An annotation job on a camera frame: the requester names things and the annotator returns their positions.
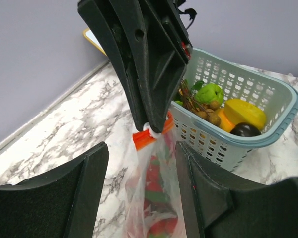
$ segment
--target marble countertop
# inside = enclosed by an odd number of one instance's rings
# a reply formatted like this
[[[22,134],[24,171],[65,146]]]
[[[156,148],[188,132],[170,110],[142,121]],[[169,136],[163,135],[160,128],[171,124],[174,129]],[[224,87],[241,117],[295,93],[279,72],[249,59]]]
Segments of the marble countertop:
[[[247,68],[298,90],[298,78]],[[137,161],[133,132],[123,88],[109,64],[0,154],[0,185],[46,172],[105,141],[110,157],[93,237],[120,237],[124,181]],[[276,143],[255,151],[235,173],[264,184],[298,176],[298,115]]]

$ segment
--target light green basket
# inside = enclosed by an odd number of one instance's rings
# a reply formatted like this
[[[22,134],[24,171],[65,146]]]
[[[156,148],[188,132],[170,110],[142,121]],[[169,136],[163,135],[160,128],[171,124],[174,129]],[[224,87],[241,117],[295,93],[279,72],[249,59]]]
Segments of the light green basket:
[[[229,171],[237,168],[252,149],[276,142],[298,112],[298,92],[293,87],[199,49],[193,50],[184,78],[189,87],[198,80],[217,84],[224,90],[224,101],[245,100],[262,109],[267,116],[262,135],[240,137],[171,103],[179,137],[205,158]]]

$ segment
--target plastic bag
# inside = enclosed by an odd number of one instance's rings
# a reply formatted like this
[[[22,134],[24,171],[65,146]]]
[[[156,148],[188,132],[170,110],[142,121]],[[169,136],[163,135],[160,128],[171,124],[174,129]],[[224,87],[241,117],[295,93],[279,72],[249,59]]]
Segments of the plastic bag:
[[[138,166],[127,179],[124,238],[185,238],[175,163],[176,131],[171,113],[163,132],[133,135]]]

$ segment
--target yellow-edged tray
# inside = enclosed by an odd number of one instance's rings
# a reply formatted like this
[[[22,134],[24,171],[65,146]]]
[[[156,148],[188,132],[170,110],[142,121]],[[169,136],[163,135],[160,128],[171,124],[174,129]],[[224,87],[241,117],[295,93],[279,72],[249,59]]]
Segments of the yellow-edged tray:
[[[99,41],[96,39],[96,37],[94,36],[94,34],[92,33],[92,31],[89,28],[84,30],[83,35],[85,36],[86,39],[88,39],[89,42],[91,42],[93,45],[95,45],[100,51],[103,52],[104,55],[107,56],[104,49],[100,45]]]

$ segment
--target gray wall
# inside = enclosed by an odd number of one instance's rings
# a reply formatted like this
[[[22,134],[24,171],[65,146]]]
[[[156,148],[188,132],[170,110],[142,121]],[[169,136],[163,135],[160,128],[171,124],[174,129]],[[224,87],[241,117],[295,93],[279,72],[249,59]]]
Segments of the gray wall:
[[[0,142],[106,61],[78,0],[0,0]]]
[[[187,0],[181,9],[190,7],[198,12],[194,47],[298,77],[298,0]]]

